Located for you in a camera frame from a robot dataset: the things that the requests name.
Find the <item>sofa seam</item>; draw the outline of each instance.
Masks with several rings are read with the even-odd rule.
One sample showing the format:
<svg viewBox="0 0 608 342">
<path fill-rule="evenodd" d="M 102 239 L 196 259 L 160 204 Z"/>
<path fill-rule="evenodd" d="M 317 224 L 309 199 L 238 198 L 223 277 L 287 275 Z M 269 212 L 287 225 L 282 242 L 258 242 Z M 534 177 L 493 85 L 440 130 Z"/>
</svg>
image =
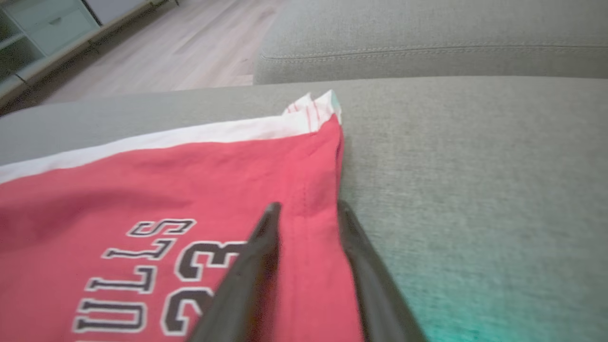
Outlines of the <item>sofa seam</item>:
<svg viewBox="0 0 608 342">
<path fill-rule="evenodd" d="M 500 43 L 476 43 L 476 42 L 464 42 L 464 43 L 441 43 L 441 44 L 430 44 L 430 45 L 410 45 L 410 46 L 385 46 L 385 47 L 368 47 L 365 49 L 353 49 L 353 50 L 342 50 L 332 52 L 319 52 L 316 54 L 292 54 L 292 55 L 267 55 L 268 58 L 308 58 L 308 57 L 331 57 L 332 55 L 343 55 L 343 54 L 358 54 L 365 52 L 401 52 L 409 50 L 423 50 L 423 49 L 441 49 L 445 48 L 475 48 L 475 47 L 566 47 L 566 48 L 605 48 L 608 47 L 608 41 L 606 43 L 594 43 L 590 45 L 568 45 L 566 41 L 503 41 Z"/>
<path fill-rule="evenodd" d="M 495 47 L 495 48 L 485 48 L 485 47 L 465 47 L 465 48 L 449 48 L 449 49 L 433 49 L 433 50 L 414 50 L 414 51 L 394 51 L 386 54 L 358 54 L 358 55 L 337 55 L 337 56 L 325 56 L 322 58 L 319 57 L 308 57 L 308 58 L 297 58 L 297 59 L 283 59 L 278 57 L 268 57 L 264 54 L 263 51 L 260 52 L 260 59 L 273 63 L 307 63 L 307 62 L 317 62 L 317 61 L 332 61 L 332 60 L 358 60 L 358 59 L 366 59 L 366 58 L 381 58 L 381 57 L 392 57 L 392 56 L 407 56 L 407 55 L 432 55 L 432 54 L 467 54 L 473 52 L 500 52 L 500 51 L 510 51 L 510 52 L 529 52 L 529 53 L 539 53 L 539 52 L 576 52 L 576 53 L 585 53 L 590 52 L 590 50 L 606 50 L 608 52 L 608 46 L 606 47 L 561 47 L 561 46 L 522 46 L 522 47 Z"/>
</svg>

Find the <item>cabinet drawer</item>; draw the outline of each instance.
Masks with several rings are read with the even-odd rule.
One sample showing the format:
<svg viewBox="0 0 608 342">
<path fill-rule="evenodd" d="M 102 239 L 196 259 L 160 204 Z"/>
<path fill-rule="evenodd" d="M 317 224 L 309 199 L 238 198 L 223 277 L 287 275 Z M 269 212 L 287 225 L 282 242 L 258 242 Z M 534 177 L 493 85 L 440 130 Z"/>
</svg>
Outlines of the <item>cabinet drawer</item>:
<svg viewBox="0 0 608 342">
<path fill-rule="evenodd" d="M 42 25 L 30 37 L 45 54 L 50 55 L 94 29 L 85 14 L 76 10 Z"/>
<path fill-rule="evenodd" d="M 23 29 L 29 30 L 75 7 L 76 1 L 78 0 L 10 0 L 3 6 Z"/>
</svg>

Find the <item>sofa cushion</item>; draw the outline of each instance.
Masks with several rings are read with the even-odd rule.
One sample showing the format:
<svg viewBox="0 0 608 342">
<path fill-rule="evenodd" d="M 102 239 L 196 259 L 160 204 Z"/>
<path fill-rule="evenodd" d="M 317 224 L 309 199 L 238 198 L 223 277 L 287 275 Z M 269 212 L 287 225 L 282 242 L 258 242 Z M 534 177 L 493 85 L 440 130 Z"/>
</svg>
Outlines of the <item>sofa cushion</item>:
<svg viewBox="0 0 608 342">
<path fill-rule="evenodd" d="M 258 84 L 443 75 L 608 77 L 606 0 L 291 0 Z"/>
<path fill-rule="evenodd" d="M 332 88 L 341 197 L 429 341 L 606 340 L 608 80 L 358 80 L 62 103 L 0 119 L 0 164 L 278 114 Z"/>
</svg>

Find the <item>wooden floor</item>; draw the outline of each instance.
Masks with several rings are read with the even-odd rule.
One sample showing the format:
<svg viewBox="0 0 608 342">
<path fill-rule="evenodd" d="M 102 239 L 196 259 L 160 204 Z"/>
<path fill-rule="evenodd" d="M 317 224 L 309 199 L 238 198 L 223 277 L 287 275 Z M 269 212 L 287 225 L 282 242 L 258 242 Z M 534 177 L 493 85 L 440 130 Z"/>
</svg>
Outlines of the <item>wooden floor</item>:
<svg viewBox="0 0 608 342">
<path fill-rule="evenodd" d="M 285 0 L 165 3 L 73 58 L 8 112 L 142 92 L 250 85 L 264 34 Z"/>
</svg>

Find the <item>white fabric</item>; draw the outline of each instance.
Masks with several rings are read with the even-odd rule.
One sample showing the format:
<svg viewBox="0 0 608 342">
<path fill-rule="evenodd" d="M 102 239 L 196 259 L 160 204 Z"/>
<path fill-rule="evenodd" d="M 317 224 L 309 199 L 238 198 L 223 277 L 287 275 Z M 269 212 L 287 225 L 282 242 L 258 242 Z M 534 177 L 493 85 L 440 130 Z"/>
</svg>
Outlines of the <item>white fabric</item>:
<svg viewBox="0 0 608 342">
<path fill-rule="evenodd" d="M 82 166 L 132 150 L 169 148 L 192 142 L 278 139 L 312 133 L 318 131 L 334 114 L 342 122 L 341 112 L 333 91 L 328 91 L 315 101 L 307 94 L 290 104 L 280 116 L 178 128 L 0 166 L 0 184 L 54 169 Z"/>
</svg>

